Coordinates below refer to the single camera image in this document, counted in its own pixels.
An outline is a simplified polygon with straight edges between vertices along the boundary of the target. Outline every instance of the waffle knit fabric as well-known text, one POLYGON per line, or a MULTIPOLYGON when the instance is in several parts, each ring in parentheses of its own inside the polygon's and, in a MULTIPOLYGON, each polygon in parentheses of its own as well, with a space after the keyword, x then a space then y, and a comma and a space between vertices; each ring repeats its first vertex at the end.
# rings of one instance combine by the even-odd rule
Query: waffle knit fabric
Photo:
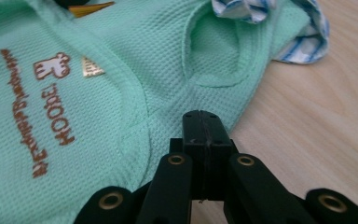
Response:
POLYGON ((187 111, 230 131, 309 19, 289 0, 257 25, 209 0, 117 0, 80 19, 0 0, 0 223, 71 223, 97 190, 139 188, 187 111), (105 74, 82 77, 83 56, 105 74))

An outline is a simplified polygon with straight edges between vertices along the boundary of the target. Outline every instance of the embroidered dog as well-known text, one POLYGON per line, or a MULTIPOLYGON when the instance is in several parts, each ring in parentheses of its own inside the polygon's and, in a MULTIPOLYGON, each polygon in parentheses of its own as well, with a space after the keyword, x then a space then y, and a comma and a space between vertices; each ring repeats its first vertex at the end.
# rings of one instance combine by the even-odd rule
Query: embroidered dog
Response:
POLYGON ((54 58, 34 63, 34 74, 38 80, 44 79, 52 74, 56 78, 68 76, 70 72, 69 58, 65 53, 59 52, 54 58))

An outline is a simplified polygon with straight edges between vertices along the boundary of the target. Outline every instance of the wooden surface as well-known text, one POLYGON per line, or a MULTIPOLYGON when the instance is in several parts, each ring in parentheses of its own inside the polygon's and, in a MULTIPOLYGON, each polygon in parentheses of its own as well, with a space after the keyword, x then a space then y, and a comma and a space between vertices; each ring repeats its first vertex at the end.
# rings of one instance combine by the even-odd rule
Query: wooden surface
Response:
MULTIPOLYGON (((328 188, 358 204, 358 0, 319 0, 331 48, 312 65, 272 63, 231 138, 295 195, 328 188)), ((192 223, 226 223, 193 202, 192 223)))

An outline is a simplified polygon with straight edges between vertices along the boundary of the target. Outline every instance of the black metal bracket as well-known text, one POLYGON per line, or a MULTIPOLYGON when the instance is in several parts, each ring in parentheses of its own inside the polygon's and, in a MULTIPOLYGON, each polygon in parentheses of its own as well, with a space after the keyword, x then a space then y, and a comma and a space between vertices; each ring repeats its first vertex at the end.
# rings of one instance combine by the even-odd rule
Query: black metal bracket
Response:
POLYGON ((206 111, 183 115, 183 138, 171 139, 151 182, 140 189, 96 192, 75 223, 190 223, 191 201, 224 201, 233 224, 353 224, 358 206, 331 189, 291 194, 257 157, 240 154, 220 118, 206 111))

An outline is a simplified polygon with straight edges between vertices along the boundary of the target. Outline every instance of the yellow object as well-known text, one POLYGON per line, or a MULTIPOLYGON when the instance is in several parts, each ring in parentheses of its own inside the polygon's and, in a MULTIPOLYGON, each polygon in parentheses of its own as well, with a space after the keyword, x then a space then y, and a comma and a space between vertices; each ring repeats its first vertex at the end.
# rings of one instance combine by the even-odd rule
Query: yellow object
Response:
POLYGON ((94 4, 94 5, 87 5, 87 6, 72 6, 68 7, 69 11, 74 14, 76 18, 87 16, 91 13, 94 13, 98 10, 101 10, 105 7, 112 6, 115 2, 107 2, 102 4, 94 4))

